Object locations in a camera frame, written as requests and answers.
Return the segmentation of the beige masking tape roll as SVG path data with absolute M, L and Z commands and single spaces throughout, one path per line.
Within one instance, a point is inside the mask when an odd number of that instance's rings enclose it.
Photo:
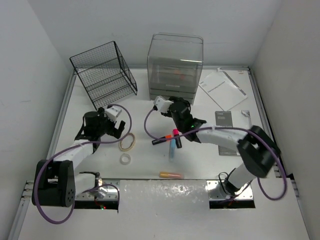
M 122 152 L 130 151 L 136 144 L 136 136 L 129 133 L 123 140 L 118 143 L 119 150 Z

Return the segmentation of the clear tape roll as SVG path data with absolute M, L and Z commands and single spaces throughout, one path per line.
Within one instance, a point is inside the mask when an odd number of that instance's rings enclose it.
M 127 153 L 123 153 L 119 158 L 119 162 L 124 166 L 129 165 L 131 161 L 132 161 L 132 158 Z

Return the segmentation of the pink highlighter black body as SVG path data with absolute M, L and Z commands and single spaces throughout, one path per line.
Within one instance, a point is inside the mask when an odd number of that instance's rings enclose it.
M 173 129 L 172 133 L 173 133 L 173 136 L 175 137 L 176 147 L 178 149 L 181 149 L 182 148 L 182 142 L 181 142 L 180 133 L 179 133 L 178 129 L 176 129 L 176 128 Z

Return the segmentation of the orange highlighter black body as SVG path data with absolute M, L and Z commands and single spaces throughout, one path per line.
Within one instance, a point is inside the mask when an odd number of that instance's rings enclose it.
M 158 139 L 154 139 L 151 141 L 152 145 L 158 145 L 158 144 L 161 144 L 161 143 L 165 143 L 166 141 L 168 141 L 170 138 L 172 137 L 171 134 L 168 134 L 166 136 L 162 136 Z

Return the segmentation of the light blue tube case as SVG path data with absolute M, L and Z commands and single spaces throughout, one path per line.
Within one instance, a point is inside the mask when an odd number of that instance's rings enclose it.
M 169 144 L 169 154 L 168 160 L 169 162 L 173 162 L 175 156 L 175 149 L 176 149 L 176 140 L 172 139 Z

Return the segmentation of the clear plastic drawer cabinet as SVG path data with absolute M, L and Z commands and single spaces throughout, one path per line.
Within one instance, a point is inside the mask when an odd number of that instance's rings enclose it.
M 147 55 L 149 98 L 183 98 L 194 103 L 204 64 L 204 40 L 197 35 L 155 33 Z

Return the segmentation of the orange glue tube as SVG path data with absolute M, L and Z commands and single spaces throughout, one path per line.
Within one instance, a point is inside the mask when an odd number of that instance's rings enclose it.
M 184 179 L 182 173 L 160 171 L 159 177 L 163 179 Z

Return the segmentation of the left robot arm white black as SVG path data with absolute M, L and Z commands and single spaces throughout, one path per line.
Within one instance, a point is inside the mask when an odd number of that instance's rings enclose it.
M 118 104 L 100 107 L 86 112 L 81 127 L 70 147 L 56 153 L 52 160 L 40 160 L 36 165 L 32 204 L 35 206 L 70 207 L 77 195 L 75 169 L 101 145 L 101 138 L 108 135 L 121 138 L 125 130 L 122 120 L 116 127 L 117 118 L 124 108 Z

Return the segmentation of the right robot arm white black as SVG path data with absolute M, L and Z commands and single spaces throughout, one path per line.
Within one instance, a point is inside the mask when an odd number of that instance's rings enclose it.
M 251 129 L 214 126 L 193 117 L 190 103 L 181 97 L 164 99 L 157 96 L 154 109 L 172 118 L 177 130 L 188 141 L 213 144 L 239 153 L 242 164 L 221 183 L 222 191 L 228 196 L 234 196 L 243 185 L 256 178 L 265 178 L 281 153 L 259 126 L 254 125 Z

